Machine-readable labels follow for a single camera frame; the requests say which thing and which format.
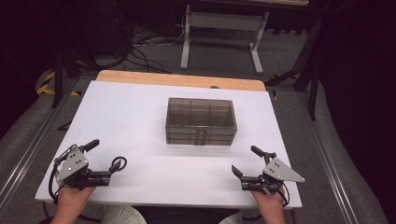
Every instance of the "plastic storage container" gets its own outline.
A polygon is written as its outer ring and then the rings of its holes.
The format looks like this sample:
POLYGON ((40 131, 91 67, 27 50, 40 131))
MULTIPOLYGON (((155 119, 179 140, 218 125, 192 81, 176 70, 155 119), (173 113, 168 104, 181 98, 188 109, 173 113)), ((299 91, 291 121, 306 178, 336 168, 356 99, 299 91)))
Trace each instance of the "plastic storage container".
POLYGON ((168 144, 230 146, 236 131, 233 101, 169 98, 168 144))

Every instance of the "person's arm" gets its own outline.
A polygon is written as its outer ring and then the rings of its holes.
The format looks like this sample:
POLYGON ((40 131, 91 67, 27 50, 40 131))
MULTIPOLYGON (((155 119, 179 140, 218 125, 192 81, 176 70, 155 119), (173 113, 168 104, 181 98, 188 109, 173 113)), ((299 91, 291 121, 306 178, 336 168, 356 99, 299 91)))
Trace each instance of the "person's arm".
POLYGON ((283 214, 283 198, 278 193, 266 195, 251 191, 251 194, 256 199, 266 224, 286 224, 283 214))
POLYGON ((83 190, 61 188, 58 192, 58 208, 51 224, 73 224, 87 205, 96 187, 83 190))

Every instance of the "dark background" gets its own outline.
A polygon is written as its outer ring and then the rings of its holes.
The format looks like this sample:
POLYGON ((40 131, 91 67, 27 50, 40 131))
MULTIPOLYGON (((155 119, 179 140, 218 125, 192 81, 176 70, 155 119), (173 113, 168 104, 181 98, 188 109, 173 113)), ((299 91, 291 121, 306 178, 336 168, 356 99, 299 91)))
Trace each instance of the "dark background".
MULTIPOLYGON (((310 7, 324 5, 324 1, 310 2, 310 7)), ((342 2, 331 1, 331 7, 342 2)), ((74 1, 66 5, 44 0, 3 2, 0 138, 37 99, 37 79, 53 66, 59 48, 67 46, 91 59, 100 54, 114 55, 121 51, 125 22, 142 22, 171 35, 184 7, 177 1, 158 0, 86 1, 80 5, 74 1), (137 9, 132 15, 125 10, 130 6, 137 9)), ((352 1, 346 13, 325 19, 312 51, 319 61, 318 76, 335 128, 390 223, 396 221, 392 193, 396 171, 395 10, 392 1, 352 1)), ((312 15, 276 12, 270 15, 266 30, 301 33, 310 29, 313 20, 312 15)))

